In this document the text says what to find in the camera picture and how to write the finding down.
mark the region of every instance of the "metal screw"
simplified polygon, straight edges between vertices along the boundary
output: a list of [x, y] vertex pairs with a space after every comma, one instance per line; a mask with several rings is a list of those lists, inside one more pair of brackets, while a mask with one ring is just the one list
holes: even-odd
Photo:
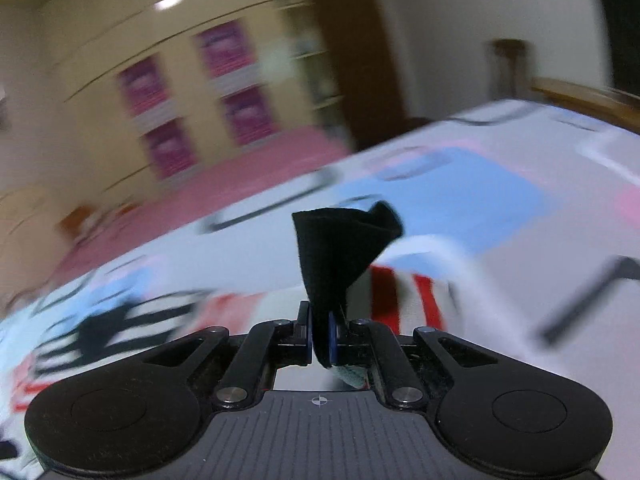
[[216, 392], [216, 397], [222, 402], [228, 402], [233, 404], [246, 399], [246, 390], [239, 388], [238, 386], [229, 386], [228, 388], [222, 388]]
[[405, 386], [395, 389], [391, 396], [398, 402], [409, 404], [411, 402], [418, 402], [418, 400], [422, 398], [422, 392], [418, 388]]

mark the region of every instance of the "beige wall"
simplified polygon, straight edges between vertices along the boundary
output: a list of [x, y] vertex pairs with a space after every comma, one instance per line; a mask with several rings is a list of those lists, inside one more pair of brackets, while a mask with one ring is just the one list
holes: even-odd
[[0, 7], [0, 84], [12, 125], [0, 133], [0, 194], [41, 182], [67, 210], [91, 196], [92, 173], [60, 98], [37, 12]]
[[534, 72], [589, 86], [610, 83], [599, 0], [384, 0], [401, 30], [412, 113], [439, 119], [487, 101], [485, 42], [534, 44]]
[[104, 202], [132, 193], [149, 198], [161, 191], [115, 80], [121, 70], [151, 54], [158, 54], [199, 159], [211, 164], [238, 153], [193, 39], [217, 24], [242, 20], [282, 129], [313, 121], [274, 0], [183, 0], [162, 11], [153, 7], [157, 1], [52, 0], [42, 9], [64, 98], [95, 167], [97, 186], [108, 189]]

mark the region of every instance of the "ceiling light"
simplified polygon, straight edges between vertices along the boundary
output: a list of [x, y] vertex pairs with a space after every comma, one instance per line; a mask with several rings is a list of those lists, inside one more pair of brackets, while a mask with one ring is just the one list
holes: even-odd
[[179, 4], [183, 0], [160, 0], [158, 3], [154, 4], [156, 10], [165, 10], [170, 7], [174, 7]]

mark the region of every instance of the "shelf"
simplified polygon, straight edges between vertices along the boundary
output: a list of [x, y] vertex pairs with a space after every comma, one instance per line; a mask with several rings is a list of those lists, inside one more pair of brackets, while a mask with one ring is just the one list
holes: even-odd
[[337, 105], [340, 101], [342, 101], [342, 96], [337, 95], [334, 97], [329, 97], [324, 101], [313, 106], [313, 110], [322, 110], [323, 108], [328, 108], [329, 106]]
[[326, 50], [316, 50], [315, 52], [300, 54], [299, 56], [294, 56], [293, 59], [306, 59], [307, 57], [320, 56], [321, 54], [326, 54]]
[[278, 10], [299, 9], [300, 7], [310, 7], [311, 5], [311, 2], [298, 2], [296, 4], [289, 4], [278, 7]]

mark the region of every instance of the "wooden headboard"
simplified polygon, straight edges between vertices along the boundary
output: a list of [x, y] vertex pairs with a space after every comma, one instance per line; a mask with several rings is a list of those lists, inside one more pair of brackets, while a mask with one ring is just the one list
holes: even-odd
[[42, 286], [69, 251], [56, 227], [62, 217], [43, 186], [0, 193], [0, 315], [16, 294]]

